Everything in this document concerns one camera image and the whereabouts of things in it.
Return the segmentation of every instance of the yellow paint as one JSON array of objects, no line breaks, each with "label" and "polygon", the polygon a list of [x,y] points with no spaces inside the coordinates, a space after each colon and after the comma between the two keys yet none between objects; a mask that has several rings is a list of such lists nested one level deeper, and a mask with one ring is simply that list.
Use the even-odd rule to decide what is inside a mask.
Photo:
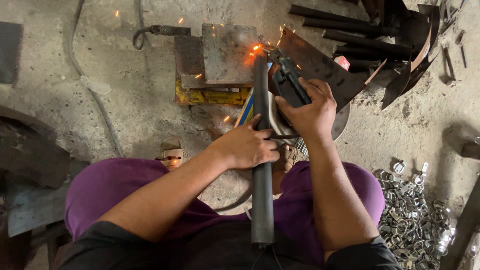
[{"label": "yellow paint", "polygon": [[179,105],[212,104],[242,106],[247,99],[248,93],[248,88],[240,88],[238,92],[182,88],[181,80],[177,80],[175,101]]}]

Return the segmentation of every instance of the metal scrap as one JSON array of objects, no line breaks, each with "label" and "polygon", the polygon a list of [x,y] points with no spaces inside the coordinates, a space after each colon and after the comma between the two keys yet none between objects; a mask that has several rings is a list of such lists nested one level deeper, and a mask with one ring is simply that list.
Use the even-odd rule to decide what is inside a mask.
[{"label": "metal scrap", "polygon": [[439,269],[440,258],[448,253],[446,247],[455,234],[447,200],[435,200],[429,207],[424,181],[403,181],[387,171],[377,180],[385,197],[378,230],[398,263],[406,270]]}]

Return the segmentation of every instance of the dusty floor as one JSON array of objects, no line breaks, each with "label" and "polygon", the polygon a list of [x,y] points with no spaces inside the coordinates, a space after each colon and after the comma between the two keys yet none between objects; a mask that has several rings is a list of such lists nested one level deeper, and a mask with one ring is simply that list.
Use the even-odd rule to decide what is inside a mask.
[{"label": "dusty floor", "polygon": [[[455,0],[458,7],[461,0]],[[0,0],[0,21],[24,24],[18,82],[0,85],[0,104],[35,116],[57,132],[58,144],[81,160],[99,161],[114,157],[108,130],[92,97],[67,56],[67,36],[77,0]],[[341,0],[144,0],[145,25],[178,25],[201,34],[204,22],[252,25],[259,35],[277,41],[279,25],[290,25],[296,33],[326,54],[332,41],[322,39],[321,30],[301,27],[301,18],[288,15],[291,3],[366,19],[360,6]],[[405,0],[410,9],[417,3]],[[480,135],[480,42],[479,0],[465,4],[459,19],[466,30],[464,45],[469,68],[464,69],[460,49],[451,43],[461,86],[450,88],[440,54],[427,74],[408,94],[387,110],[380,111],[381,85],[372,83],[353,102],[347,129],[337,140],[344,161],[370,171],[388,169],[393,158],[406,160],[406,175],[430,164],[427,187],[430,195],[451,200],[454,217],[473,187],[478,163],[465,160],[458,151],[465,138]],[[214,139],[233,127],[223,123],[238,109],[179,107],[174,101],[175,60],[173,37],[149,35],[142,51],[133,48],[131,37],[138,27],[133,1],[86,1],[74,38],[74,52],[81,67],[92,79],[110,83],[114,89],[102,96],[108,116],[127,157],[151,159],[161,141],[179,135],[186,158],[194,156]],[[201,195],[213,208],[242,201],[249,194],[249,172],[227,172]],[[242,212],[241,208],[232,212]]]}]

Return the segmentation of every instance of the left hand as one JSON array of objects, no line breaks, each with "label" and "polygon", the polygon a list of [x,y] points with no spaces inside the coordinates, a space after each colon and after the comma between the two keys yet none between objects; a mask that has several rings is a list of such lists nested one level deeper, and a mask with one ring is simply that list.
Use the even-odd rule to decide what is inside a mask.
[{"label": "left hand", "polygon": [[261,117],[258,114],[250,122],[230,130],[206,150],[218,154],[219,160],[225,162],[226,170],[249,169],[278,160],[280,153],[276,150],[276,142],[268,139],[272,130],[254,130]]}]

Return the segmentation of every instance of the thigh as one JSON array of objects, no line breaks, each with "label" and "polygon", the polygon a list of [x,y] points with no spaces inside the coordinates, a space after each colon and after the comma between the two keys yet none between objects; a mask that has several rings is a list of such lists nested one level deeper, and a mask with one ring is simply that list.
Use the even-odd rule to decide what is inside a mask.
[{"label": "thigh", "polygon": [[65,224],[75,240],[98,218],[168,169],[157,160],[108,159],[94,163],[72,181],[65,200]]}]

